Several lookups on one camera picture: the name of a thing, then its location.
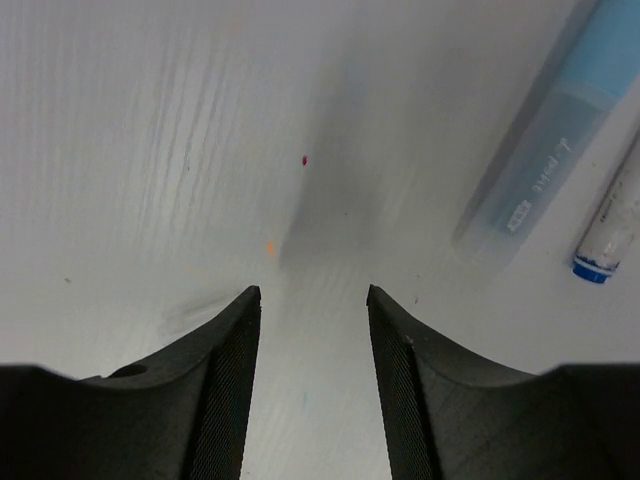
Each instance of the white marker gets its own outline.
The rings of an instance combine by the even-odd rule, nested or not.
[[[640,133],[574,257],[573,273],[593,283],[613,275],[640,230],[639,139]]]

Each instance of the blue cap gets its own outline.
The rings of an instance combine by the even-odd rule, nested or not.
[[[640,72],[640,1],[601,0],[559,81],[622,98]]]
[[[606,282],[611,276],[611,274],[604,274],[601,271],[590,268],[588,265],[577,262],[573,263],[573,273],[585,279],[587,282],[598,283],[600,285]]]

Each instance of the white wood grain surface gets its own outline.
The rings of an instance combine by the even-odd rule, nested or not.
[[[639,360],[640,248],[566,262],[640,89],[506,271],[451,247],[574,3],[0,3],[0,361],[109,374],[258,284],[243,478],[325,480],[390,478],[371,282],[516,368]]]

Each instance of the blue marker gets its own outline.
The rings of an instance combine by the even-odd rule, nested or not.
[[[602,0],[467,228],[474,256],[511,260],[639,72],[640,0]]]

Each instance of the screw hole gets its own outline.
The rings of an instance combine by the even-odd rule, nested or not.
[[[144,365],[127,365],[126,367],[119,368],[113,372],[109,378],[134,377],[136,375],[143,374],[146,371],[147,367]]]

